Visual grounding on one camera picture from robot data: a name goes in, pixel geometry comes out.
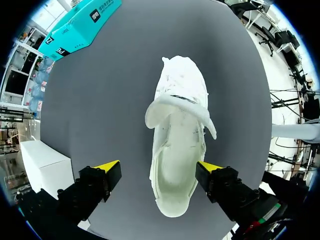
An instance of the black chair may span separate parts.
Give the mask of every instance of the black chair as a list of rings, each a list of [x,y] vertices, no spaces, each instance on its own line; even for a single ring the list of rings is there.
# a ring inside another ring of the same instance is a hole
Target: black chair
[[[233,13],[241,19],[246,11],[261,9],[262,5],[256,2],[241,2],[230,6]]]
[[[269,46],[270,51],[271,51],[270,56],[272,57],[274,55],[274,48],[271,46],[271,43],[276,44],[277,41],[276,41],[275,37],[264,26],[262,27],[262,32],[264,33],[264,35],[266,35],[267,38],[265,38],[264,36],[262,36],[258,32],[256,32],[254,35],[256,35],[256,36],[259,35],[262,38],[263,41],[259,42],[260,45],[267,44]]]
[[[291,42],[291,38],[288,35],[287,31],[278,31],[274,34],[274,38],[275,38],[275,46],[277,48],[280,48],[280,46],[282,44],[287,44]]]
[[[300,43],[298,42],[297,38],[295,35],[293,35],[289,30],[286,31],[290,42],[292,43],[292,45],[294,46],[295,49],[297,49],[300,46]]]

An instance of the white sneaker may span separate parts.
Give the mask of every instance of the white sneaker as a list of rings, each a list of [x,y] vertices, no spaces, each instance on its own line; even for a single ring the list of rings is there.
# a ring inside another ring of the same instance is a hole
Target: white sneaker
[[[159,210],[183,215],[198,184],[197,161],[206,153],[204,127],[217,132],[208,112],[205,80],[188,57],[163,57],[164,67],[145,124],[154,129],[150,180]]]

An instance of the office chair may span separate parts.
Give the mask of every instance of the office chair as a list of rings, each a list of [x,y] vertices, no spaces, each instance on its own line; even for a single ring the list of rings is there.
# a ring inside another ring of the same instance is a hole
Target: office chair
[[[294,49],[297,49],[300,46],[300,43],[298,42],[297,38],[295,35],[293,35],[289,30],[286,31],[290,42],[292,43],[292,45],[294,46]]]
[[[259,44],[267,44],[269,46],[269,49],[271,51],[270,56],[272,57],[274,55],[274,48],[271,46],[271,43],[276,44],[277,41],[275,37],[266,29],[264,26],[262,27],[262,32],[266,35],[267,38],[262,36],[260,33],[256,32],[254,35],[259,35],[263,41],[260,41]]]
[[[262,5],[259,3],[254,4],[252,2],[241,2],[231,5],[230,8],[233,13],[241,19],[246,11],[261,9]]]

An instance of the desk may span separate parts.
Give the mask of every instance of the desk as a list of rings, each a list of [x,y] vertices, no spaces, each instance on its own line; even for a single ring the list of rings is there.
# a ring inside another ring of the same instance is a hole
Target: desk
[[[89,47],[55,63],[41,111],[41,141],[71,158],[75,178],[85,166],[121,161],[121,180],[89,218],[107,239],[222,239],[235,224],[199,185],[181,217],[165,217],[156,205],[154,131],[145,113],[162,57],[177,55],[197,64],[209,93],[217,140],[207,132],[204,160],[237,169],[251,188],[261,182],[271,140],[269,87],[237,16],[209,0],[124,1]]]

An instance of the cable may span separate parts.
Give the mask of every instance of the cable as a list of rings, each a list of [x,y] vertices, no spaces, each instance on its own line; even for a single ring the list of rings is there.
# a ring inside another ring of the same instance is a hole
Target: cable
[[[293,112],[295,115],[297,115],[299,118],[303,118],[304,120],[307,120],[307,121],[309,121],[310,119],[308,119],[308,118],[305,118],[305,117],[303,117],[303,116],[300,116],[300,114],[298,114],[298,113],[296,113],[295,111],[293,111],[287,104],[285,104],[284,103],[284,101],[282,101],[280,98],[278,98],[276,95],[274,95],[272,92],[270,92],[270,94],[272,95],[272,96],[274,96],[276,99],[278,99],[283,105],[285,105],[288,109],[290,109],[291,110],[291,112]]]
[[[272,151],[270,151],[269,150],[269,152],[270,153],[272,153],[273,155],[276,155],[276,156],[278,156],[279,158],[286,158],[286,159],[290,159],[290,158],[294,158],[295,156],[290,156],[290,157],[284,157],[284,156],[280,156],[280,155],[278,155],[278,154],[275,154],[274,152],[272,152]]]
[[[277,145],[278,147],[282,147],[282,148],[286,148],[286,149],[303,149],[303,148],[310,148],[310,146],[282,146],[277,144],[279,140],[279,137],[276,138],[275,140],[275,145]]]
[[[268,172],[310,172],[310,171],[317,171],[318,169],[311,169],[311,170],[269,170]]]
[[[280,113],[281,113],[281,115],[282,115],[282,119],[283,119],[283,124],[282,125],[285,125],[285,115],[282,113],[282,111],[281,111],[281,109],[280,108],[278,108],[279,109],[279,111],[280,111]]]

